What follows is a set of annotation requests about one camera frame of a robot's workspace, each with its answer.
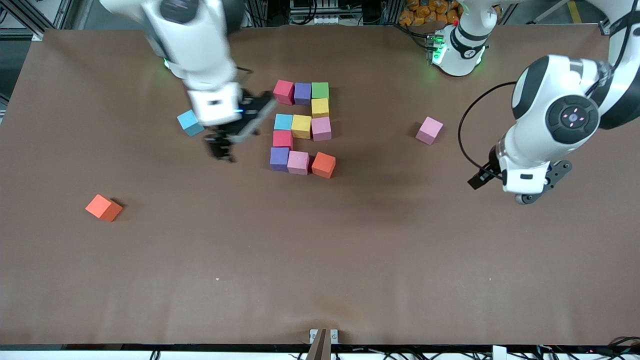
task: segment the orange cube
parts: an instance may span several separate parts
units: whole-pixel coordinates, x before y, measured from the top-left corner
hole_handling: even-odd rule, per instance
[[[89,211],[99,219],[112,222],[121,212],[122,207],[115,202],[105,198],[104,196],[98,194],[84,209]]]
[[[318,152],[313,165],[311,165],[311,172],[315,175],[330,179],[334,168],[335,157]]]

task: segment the green cube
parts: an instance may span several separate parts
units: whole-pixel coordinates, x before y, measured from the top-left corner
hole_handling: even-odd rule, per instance
[[[311,83],[312,99],[329,99],[329,83]]]

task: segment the black control panel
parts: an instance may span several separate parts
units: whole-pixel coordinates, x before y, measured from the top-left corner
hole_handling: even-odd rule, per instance
[[[584,96],[561,97],[547,110],[547,128],[559,143],[573,144],[587,138],[599,122],[595,102]]]

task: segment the purple cube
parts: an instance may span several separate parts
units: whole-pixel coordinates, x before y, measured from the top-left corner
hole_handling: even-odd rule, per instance
[[[289,162],[289,148],[288,147],[272,147],[271,159],[269,165],[273,171],[288,172],[289,168],[287,164]]]
[[[296,105],[311,105],[311,84],[296,83],[293,101]]]
[[[331,140],[331,122],[328,117],[311,119],[311,133],[315,142]]]
[[[290,151],[287,168],[291,174],[308,175],[309,153],[302,151]]]

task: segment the circular button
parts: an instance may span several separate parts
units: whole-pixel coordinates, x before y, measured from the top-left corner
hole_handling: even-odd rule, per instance
[[[586,123],[587,111],[580,106],[569,106],[560,114],[560,121],[564,127],[578,129]]]

